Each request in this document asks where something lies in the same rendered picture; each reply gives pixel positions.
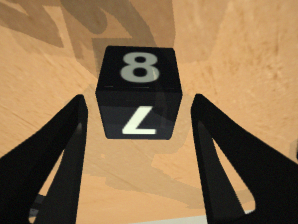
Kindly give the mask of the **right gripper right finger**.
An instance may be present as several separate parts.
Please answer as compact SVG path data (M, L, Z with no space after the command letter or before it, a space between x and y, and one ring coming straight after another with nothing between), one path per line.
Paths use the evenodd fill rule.
M298 164L200 93L190 112L207 224L298 224ZM213 141L251 192L255 210L245 213Z

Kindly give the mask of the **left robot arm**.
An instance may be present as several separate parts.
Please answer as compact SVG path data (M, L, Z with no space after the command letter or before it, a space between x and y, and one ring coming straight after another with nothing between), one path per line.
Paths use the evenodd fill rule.
M30 209L29 218L36 217L40 207L41 207L40 203L33 202L32 207Z

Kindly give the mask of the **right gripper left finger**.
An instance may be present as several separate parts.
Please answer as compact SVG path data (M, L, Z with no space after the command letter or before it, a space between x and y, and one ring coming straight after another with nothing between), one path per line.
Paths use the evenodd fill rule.
M87 123L86 101L78 94L0 158L0 224L76 224ZM30 223L32 204L62 152L59 168Z

